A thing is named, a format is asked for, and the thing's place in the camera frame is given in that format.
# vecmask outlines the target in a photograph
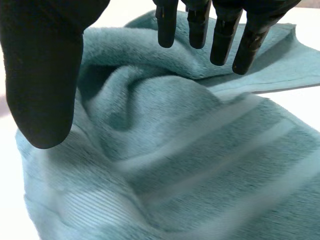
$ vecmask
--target black fingertip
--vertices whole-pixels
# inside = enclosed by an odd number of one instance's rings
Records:
[[[255,33],[246,25],[232,65],[235,74],[245,75],[249,71],[268,32]]]
[[[175,41],[178,1],[169,6],[157,6],[155,17],[158,25],[158,43],[171,48]]]
[[[212,64],[223,66],[226,63],[242,12],[243,11],[241,11],[233,21],[226,22],[219,18],[216,20],[210,54],[210,62]]]
[[[171,48],[175,42],[176,22],[158,20],[158,43],[163,48]]]
[[[201,9],[188,11],[189,43],[194,49],[202,49],[206,44],[211,3],[209,0]]]

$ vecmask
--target towel fold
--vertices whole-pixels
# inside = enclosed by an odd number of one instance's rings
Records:
[[[74,120],[59,146],[18,131],[25,202],[41,240],[318,240],[320,134],[255,92],[320,83],[320,53],[275,25],[247,75],[189,45],[178,12],[161,48],[149,12],[89,28]]]

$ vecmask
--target black robotic finger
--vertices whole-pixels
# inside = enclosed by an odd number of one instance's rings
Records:
[[[243,8],[247,11],[247,23],[233,62],[234,73],[244,75],[248,72],[270,28],[300,1],[245,1]]]
[[[163,48],[171,48],[175,41],[178,0],[154,1],[155,17],[158,24],[158,43]]]
[[[242,13],[243,10],[236,14],[233,20],[229,21],[217,18],[210,54],[212,64],[223,66],[226,63]]]
[[[109,0],[0,0],[6,99],[36,148],[65,140],[73,123],[83,30]]]
[[[188,10],[189,42],[195,49],[202,49],[206,43],[209,13],[212,0],[196,10]]]

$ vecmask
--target teal towel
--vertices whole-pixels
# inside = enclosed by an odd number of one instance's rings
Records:
[[[320,134],[255,92],[320,83],[320,53],[272,28],[245,76],[192,49],[179,12],[161,48],[149,12],[90,28],[67,139],[16,135],[42,240],[319,240]]]

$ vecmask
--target white surface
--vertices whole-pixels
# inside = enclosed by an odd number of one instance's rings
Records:
[[[152,0],[113,0],[95,27],[121,27],[128,21],[155,9]],[[297,36],[303,44],[320,50],[320,9],[295,8],[281,23],[297,24]],[[0,96],[5,92],[5,72],[0,64]],[[304,88],[286,92],[263,94],[271,98],[304,122],[320,131],[320,87]],[[21,157],[17,151],[14,135],[17,126],[11,116],[0,117],[0,240],[38,240],[33,224],[28,218],[23,200]]]

